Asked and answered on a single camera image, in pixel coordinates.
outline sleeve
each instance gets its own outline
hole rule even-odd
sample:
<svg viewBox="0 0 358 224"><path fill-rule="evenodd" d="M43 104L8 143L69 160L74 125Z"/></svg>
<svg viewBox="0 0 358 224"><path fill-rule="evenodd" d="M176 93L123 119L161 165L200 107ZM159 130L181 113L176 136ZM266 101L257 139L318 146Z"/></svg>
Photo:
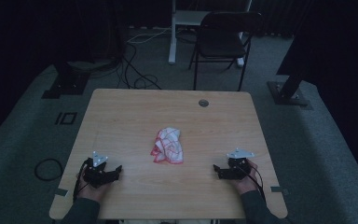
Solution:
<svg viewBox="0 0 358 224"><path fill-rule="evenodd" d="M243 210L248 224L280 223L280 220L272 215L266 203L257 190L249 191L241 195Z"/></svg>
<svg viewBox="0 0 358 224"><path fill-rule="evenodd" d="M86 198L78 198L61 224L91 224L96 223L100 212L100 204Z"/></svg>

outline black chair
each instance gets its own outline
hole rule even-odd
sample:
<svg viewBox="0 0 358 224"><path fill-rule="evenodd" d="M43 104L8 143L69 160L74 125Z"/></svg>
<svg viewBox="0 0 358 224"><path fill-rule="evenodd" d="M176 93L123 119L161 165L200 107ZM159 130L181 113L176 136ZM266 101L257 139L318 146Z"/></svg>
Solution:
<svg viewBox="0 0 358 224"><path fill-rule="evenodd" d="M263 18L258 12L211 12L207 14L197 31L196 45L188 66L188 69L191 69L191 64L196 64L193 90L197 86L199 63L230 62L227 68L229 69L237 58L244 57L238 87L240 91L251 48L251 39L261 27L262 21ZM240 32L246 35L243 43Z"/></svg>

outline gray carpet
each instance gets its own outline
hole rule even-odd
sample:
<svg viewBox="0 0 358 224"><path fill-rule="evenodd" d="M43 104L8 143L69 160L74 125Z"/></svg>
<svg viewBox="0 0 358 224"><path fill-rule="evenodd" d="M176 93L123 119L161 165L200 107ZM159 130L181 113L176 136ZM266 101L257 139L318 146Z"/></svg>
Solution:
<svg viewBox="0 0 358 224"><path fill-rule="evenodd" d="M193 35L180 36L194 40ZM269 93L267 81L287 79L275 74L291 41L271 36L254 38L242 86L253 96L283 188L289 215L282 223L358 223L358 166L316 88L306 82L300 86L313 110L275 105ZM176 64L169 65L169 44L167 35L135 44L132 64L143 75L157 77L163 90L191 90L193 70L187 67L193 45L179 42ZM132 53L128 47L126 58ZM73 63L82 68L98 64ZM235 91L241 70L233 67L224 71L225 67L202 64L198 90ZM34 176L34 168L47 158L66 164L93 90L126 89L120 72L120 68L117 72L95 72L83 95L63 95L55 100L41 99L57 76L52 66L34 80L0 127L0 223L51 223L48 211L60 180L41 181ZM131 84L138 77L132 69L127 75ZM77 116L73 124L56 124L60 113ZM44 177L59 171L53 162L44 163L38 170Z"/></svg>

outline red and white cloth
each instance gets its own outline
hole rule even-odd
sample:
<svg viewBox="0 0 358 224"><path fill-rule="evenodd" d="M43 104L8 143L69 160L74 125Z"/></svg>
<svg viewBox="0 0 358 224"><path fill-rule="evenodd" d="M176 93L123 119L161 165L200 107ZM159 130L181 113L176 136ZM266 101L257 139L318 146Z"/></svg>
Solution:
<svg viewBox="0 0 358 224"><path fill-rule="evenodd" d="M183 163L183 150L179 142L179 135L180 131L174 128L166 128L158 132L155 146L150 152L150 155L155 156L154 162Z"/></svg>

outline hand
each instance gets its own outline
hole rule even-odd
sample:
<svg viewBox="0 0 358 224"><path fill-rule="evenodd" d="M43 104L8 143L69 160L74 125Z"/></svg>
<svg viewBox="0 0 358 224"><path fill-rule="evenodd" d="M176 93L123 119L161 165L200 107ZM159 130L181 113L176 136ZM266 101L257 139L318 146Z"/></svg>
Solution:
<svg viewBox="0 0 358 224"><path fill-rule="evenodd" d="M250 176L257 181L257 178L255 177L255 170L257 169L257 165L249 160L247 161L253 167L251 168ZM230 183L240 195L252 190L258 190L257 184L251 178L249 178L249 176L246 176L242 180L230 180Z"/></svg>
<svg viewBox="0 0 358 224"><path fill-rule="evenodd" d="M84 176L84 170L80 177L80 183L78 188L80 191L77 194L77 198L87 198L97 203L101 203L104 195L112 186L112 183L101 185L99 188L96 189L92 185L88 184L84 180L83 176Z"/></svg>

